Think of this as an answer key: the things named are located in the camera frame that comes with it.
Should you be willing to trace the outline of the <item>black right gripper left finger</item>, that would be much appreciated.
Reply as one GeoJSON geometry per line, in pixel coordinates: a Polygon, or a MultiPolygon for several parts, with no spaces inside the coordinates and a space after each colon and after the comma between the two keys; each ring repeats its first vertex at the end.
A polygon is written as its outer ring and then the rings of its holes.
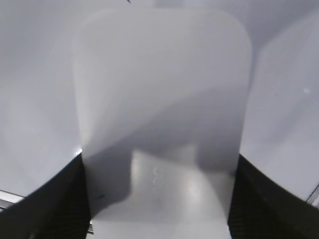
{"type": "Polygon", "coordinates": [[[2,239],[84,239],[91,220],[82,155],[0,214],[2,239]]]}

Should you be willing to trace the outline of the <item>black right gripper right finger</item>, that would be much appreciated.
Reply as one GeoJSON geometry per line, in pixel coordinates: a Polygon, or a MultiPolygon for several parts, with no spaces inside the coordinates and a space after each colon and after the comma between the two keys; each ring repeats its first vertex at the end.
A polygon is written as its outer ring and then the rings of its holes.
{"type": "Polygon", "coordinates": [[[239,156],[228,216],[233,239],[317,239],[319,210],[239,156]]]}

